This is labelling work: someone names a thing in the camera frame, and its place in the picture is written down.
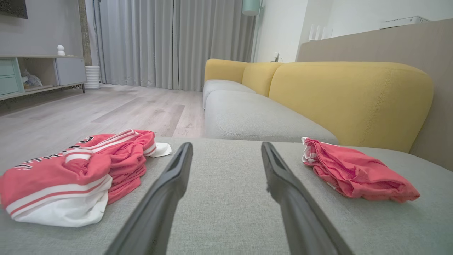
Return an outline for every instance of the teal lamp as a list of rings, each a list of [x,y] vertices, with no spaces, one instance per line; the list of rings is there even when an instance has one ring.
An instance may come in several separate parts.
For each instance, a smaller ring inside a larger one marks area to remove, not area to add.
[[[256,16],[260,13],[260,0],[243,0],[242,14]]]

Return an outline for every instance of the plastic bag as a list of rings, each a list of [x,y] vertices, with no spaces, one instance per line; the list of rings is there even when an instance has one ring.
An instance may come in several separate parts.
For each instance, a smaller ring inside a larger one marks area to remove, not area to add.
[[[27,76],[28,81],[25,83],[28,84],[29,86],[42,86],[43,84],[41,83],[41,80],[36,76],[30,74],[27,69],[25,69],[23,75]]]

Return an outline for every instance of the beige partition wall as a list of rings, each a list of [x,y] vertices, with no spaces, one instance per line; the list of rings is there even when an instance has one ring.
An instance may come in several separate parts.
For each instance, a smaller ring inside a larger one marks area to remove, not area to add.
[[[433,104],[410,153],[453,171],[453,19],[305,43],[296,61],[386,61],[426,72]]]

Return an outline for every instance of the light gray laminate floor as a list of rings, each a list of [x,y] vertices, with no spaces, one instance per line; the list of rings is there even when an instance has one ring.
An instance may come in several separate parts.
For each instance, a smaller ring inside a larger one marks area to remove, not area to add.
[[[0,107],[0,175],[94,134],[133,128],[161,137],[203,137],[202,101],[201,92],[105,85],[85,94],[66,90],[10,102],[11,109]]]

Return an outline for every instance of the folded clothes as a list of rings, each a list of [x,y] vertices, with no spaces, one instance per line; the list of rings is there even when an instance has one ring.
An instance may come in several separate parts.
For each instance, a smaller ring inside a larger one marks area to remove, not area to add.
[[[420,197],[412,184],[384,163],[360,151],[302,138],[302,161],[340,194],[403,203]]]
[[[171,153],[151,131],[87,137],[68,149],[28,160],[0,178],[1,201],[11,218],[80,227],[101,220],[107,204],[140,185],[145,156]]]

